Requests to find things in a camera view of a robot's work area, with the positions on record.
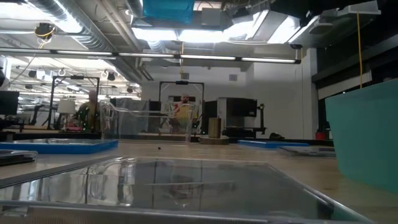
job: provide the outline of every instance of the wooden table surface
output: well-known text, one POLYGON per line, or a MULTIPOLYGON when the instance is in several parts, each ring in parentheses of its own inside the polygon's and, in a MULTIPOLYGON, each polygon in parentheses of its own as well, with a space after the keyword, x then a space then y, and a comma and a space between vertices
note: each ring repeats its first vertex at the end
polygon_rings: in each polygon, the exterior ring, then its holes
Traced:
POLYGON ((39 155, 35 163, 0 167, 0 178, 109 155, 267 162, 295 180, 352 208, 365 217, 378 223, 398 223, 398 194, 347 179, 340 174, 335 159, 289 157, 277 151, 238 144, 207 146, 172 142, 121 141, 117 149, 98 154, 39 155))

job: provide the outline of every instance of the blue tray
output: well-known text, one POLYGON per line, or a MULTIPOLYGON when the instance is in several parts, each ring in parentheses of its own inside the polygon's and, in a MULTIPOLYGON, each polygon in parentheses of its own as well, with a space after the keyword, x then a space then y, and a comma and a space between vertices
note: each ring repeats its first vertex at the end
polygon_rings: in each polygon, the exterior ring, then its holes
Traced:
POLYGON ((0 149, 37 151, 39 154, 92 154, 118 146, 117 140, 33 139, 0 142, 0 149))
POLYGON ((261 147, 266 149, 277 149, 279 146, 309 146, 307 143, 297 143, 297 142, 277 142, 277 141, 247 141, 247 140, 238 140, 238 144, 242 144, 245 146, 254 146, 261 147))

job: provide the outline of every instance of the teal container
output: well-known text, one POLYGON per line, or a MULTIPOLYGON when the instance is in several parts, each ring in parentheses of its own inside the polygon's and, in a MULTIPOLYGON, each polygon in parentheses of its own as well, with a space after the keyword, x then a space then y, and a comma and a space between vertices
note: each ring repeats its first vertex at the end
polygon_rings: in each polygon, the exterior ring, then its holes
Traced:
POLYGON ((398 192, 398 80, 326 99, 340 172, 398 192))

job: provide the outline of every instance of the person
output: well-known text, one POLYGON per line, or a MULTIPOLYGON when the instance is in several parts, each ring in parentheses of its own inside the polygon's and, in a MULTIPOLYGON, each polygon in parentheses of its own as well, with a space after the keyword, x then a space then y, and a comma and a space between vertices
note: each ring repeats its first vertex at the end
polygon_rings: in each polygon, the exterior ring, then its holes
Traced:
MULTIPOLYGON (((189 96, 187 94, 183 94, 181 96, 181 101, 174 105, 174 132, 175 133, 185 133, 187 125, 190 122, 191 118, 191 110, 193 106, 189 104, 189 96)), ((197 119, 197 114, 193 114, 193 119, 197 119)))
POLYGON ((85 109, 88 109, 88 117, 87 117, 88 129, 93 129, 95 124, 95 130, 99 131, 100 118, 96 118, 95 112, 100 111, 100 106, 97 101, 97 92, 95 90, 90 90, 88 92, 88 102, 83 103, 79 107, 79 111, 83 111, 85 109))

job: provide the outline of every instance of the computer monitor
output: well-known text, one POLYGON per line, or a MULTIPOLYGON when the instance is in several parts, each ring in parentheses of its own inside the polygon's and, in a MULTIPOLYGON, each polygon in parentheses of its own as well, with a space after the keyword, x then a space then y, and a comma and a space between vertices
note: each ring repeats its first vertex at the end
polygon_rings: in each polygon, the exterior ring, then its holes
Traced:
POLYGON ((18 110, 18 91, 0 91, 0 114, 16 115, 18 110))

